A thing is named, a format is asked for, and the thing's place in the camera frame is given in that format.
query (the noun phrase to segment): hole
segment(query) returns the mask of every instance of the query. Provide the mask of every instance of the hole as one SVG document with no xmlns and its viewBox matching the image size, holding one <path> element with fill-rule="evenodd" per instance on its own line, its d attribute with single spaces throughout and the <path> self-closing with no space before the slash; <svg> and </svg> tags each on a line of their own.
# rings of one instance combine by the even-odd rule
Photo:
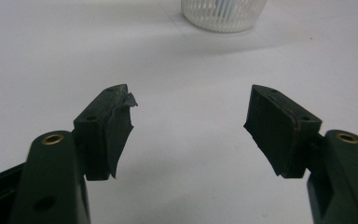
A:
<svg viewBox="0 0 358 224">
<path fill-rule="evenodd" d="M 303 117 L 301 117 L 301 119 L 302 119 L 302 120 L 310 120 L 310 118 L 307 117 L 307 116 L 303 116 Z"/>
<path fill-rule="evenodd" d="M 86 117 L 86 120 L 88 120 L 88 121 L 93 121 L 93 120 L 96 120 L 96 119 L 97 119 L 97 117 L 95 117 L 95 116 Z"/>
<path fill-rule="evenodd" d="M 56 198 L 53 196 L 47 196 L 37 201 L 34 204 L 34 210 L 36 212 L 45 212 L 49 210 L 56 203 Z"/>
<path fill-rule="evenodd" d="M 337 138 L 346 143 L 358 144 L 357 138 L 348 133 L 338 133 Z"/>
<path fill-rule="evenodd" d="M 42 144 L 43 145 L 54 145 L 57 144 L 59 142 L 61 142 L 63 139 L 63 135 L 62 134 L 51 134 L 49 136 L 46 136 L 43 140 L 42 140 Z"/>
</svg>

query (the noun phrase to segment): white table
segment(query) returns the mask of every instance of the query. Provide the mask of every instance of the white table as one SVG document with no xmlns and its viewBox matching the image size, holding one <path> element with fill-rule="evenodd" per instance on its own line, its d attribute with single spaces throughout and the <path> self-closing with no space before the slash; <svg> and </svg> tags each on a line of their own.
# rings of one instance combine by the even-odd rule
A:
<svg viewBox="0 0 358 224">
<path fill-rule="evenodd" d="M 118 179 L 88 182 L 104 223 L 312 223 L 242 125 L 252 84 L 358 134 L 358 0 L 268 0 L 255 28 L 203 31 L 179 0 L 0 0 L 0 172 L 127 83 L 138 107 Z"/>
</svg>

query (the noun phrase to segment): ribbed plastic container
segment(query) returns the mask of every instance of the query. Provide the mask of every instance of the ribbed plastic container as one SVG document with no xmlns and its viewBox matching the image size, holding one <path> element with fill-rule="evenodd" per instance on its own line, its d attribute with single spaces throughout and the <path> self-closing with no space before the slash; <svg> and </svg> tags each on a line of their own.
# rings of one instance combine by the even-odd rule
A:
<svg viewBox="0 0 358 224">
<path fill-rule="evenodd" d="M 234 33 L 255 25 L 267 0 L 182 0 L 182 13 L 200 28 Z"/>
</svg>

